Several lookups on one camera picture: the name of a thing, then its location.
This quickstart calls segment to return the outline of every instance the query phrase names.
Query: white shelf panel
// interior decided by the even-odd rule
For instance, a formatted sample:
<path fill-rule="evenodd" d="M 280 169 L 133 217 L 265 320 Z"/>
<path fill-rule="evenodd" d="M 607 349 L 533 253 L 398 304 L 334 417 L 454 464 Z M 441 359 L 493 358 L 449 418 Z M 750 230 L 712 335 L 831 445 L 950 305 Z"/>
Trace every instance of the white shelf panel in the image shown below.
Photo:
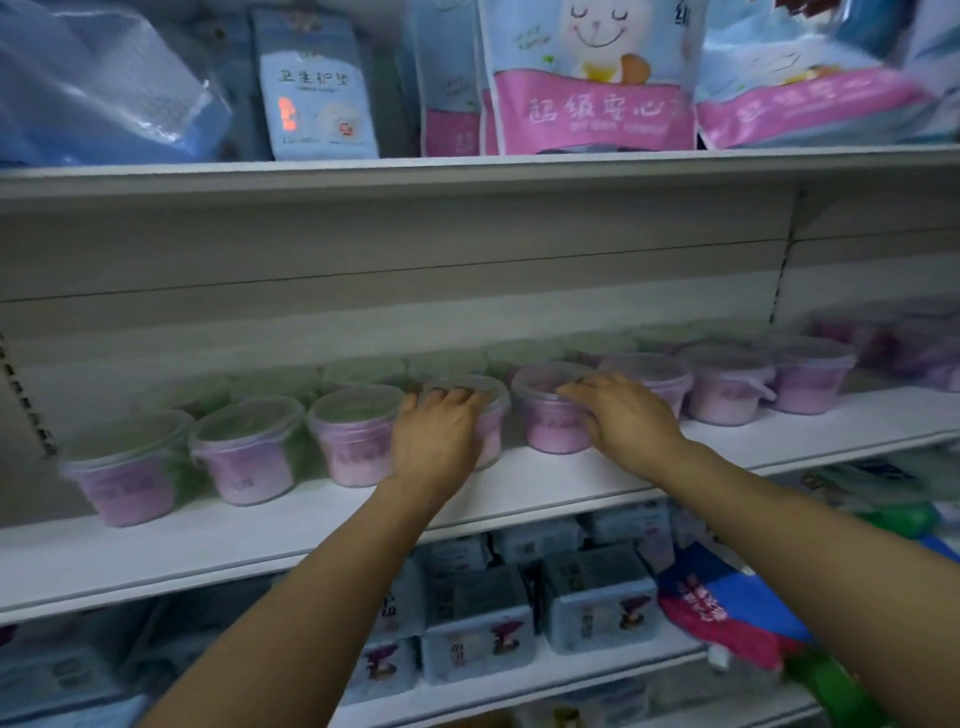
<path fill-rule="evenodd" d="M 451 685 L 431 686 L 420 679 L 409 692 L 340 708 L 330 728 L 426 728 L 700 660 L 705 654 L 701 643 L 666 620 L 647 643 L 583 655 L 558 655 L 540 637 L 537 657 L 527 667 Z"/>
<path fill-rule="evenodd" d="M 784 685 L 644 720 L 635 728 L 777 728 L 821 712 L 805 688 Z"/>
<path fill-rule="evenodd" d="M 684 423 L 684 431 L 769 475 L 960 437 L 958 405 L 960 395 L 904 387 L 846 396 L 819 417 L 765 411 L 744 427 Z M 369 494 L 319 480 L 251 508 L 205 499 L 127 529 L 92 516 L 0 529 L 0 624 L 289 569 Z M 560 457 L 510 449 L 471 478 L 423 539 L 659 495 L 593 450 Z"/>
<path fill-rule="evenodd" d="M 830 147 L 726 152 L 630 152 L 604 155 L 241 162 L 8 170 L 0 172 L 0 211 L 76 207 L 98 200 L 166 206 L 214 195 L 217 202 L 476 194 L 598 188 L 601 181 L 709 182 L 711 178 L 807 179 L 842 172 L 926 170 L 960 165 L 957 145 Z"/>

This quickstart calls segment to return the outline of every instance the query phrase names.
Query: cartoon illustration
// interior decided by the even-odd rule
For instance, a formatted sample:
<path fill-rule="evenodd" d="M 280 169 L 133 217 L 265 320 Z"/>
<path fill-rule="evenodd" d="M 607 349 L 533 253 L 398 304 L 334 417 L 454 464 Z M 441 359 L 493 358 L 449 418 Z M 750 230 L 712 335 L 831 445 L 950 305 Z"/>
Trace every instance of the cartoon illustration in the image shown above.
<path fill-rule="evenodd" d="M 650 603 L 649 596 L 634 596 L 620 602 L 623 616 L 620 618 L 620 629 L 637 629 L 643 624 L 643 615 L 640 610 Z"/>
<path fill-rule="evenodd" d="M 649 0 L 564 0 L 560 36 L 573 75 L 602 84 L 645 84 L 650 63 L 634 53 L 653 22 Z"/>
<path fill-rule="evenodd" d="M 490 631 L 493 632 L 493 635 L 496 637 L 496 642 L 493 644 L 493 654 L 506 655 L 520 647 L 520 643 L 514 639 L 512 635 L 522 626 L 522 621 L 513 619 L 491 627 Z"/>

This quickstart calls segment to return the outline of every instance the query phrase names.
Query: cartoon face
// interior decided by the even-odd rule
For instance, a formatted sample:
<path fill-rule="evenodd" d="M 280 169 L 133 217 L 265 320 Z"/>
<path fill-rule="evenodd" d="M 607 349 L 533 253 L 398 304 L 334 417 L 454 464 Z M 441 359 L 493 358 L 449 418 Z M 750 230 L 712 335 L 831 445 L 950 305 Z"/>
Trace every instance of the cartoon face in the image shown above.
<path fill-rule="evenodd" d="M 580 61 L 617 67 L 636 53 L 652 20 L 649 0 L 564 0 L 560 36 Z"/>

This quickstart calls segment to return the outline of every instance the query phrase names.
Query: hand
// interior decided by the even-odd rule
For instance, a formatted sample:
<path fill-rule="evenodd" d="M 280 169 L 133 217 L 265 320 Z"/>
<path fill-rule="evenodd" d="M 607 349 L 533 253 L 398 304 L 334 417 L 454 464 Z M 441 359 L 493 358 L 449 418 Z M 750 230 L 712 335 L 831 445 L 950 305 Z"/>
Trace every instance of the hand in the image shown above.
<path fill-rule="evenodd" d="M 476 467 L 477 418 L 490 401 L 490 393 L 467 389 L 435 389 L 420 406 L 417 395 L 407 395 L 394 423 L 390 479 L 439 511 Z"/>
<path fill-rule="evenodd" d="M 670 405 L 620 373 L 589 376 L 557 393 L 589 409 L 593 446 L 626 471 L 660 485 L 691 445 Z"/>

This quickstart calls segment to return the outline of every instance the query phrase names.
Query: forearm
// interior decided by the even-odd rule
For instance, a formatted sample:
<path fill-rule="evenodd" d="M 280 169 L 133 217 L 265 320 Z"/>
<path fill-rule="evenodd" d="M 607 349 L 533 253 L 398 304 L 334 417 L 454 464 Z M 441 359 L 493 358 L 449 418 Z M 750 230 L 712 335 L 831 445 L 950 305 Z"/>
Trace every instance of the forearm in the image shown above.
<path fill-rule="evenodd" d="M 383 597 L 434 515 L 389 485 L 207 650 L 143 727 L 326 725 Z"/>
<path fill-rule="evenodd" d="M 708 522 L 905 726 L 960 712 L 960 568 L 692 445 L 658 483 Z"/>

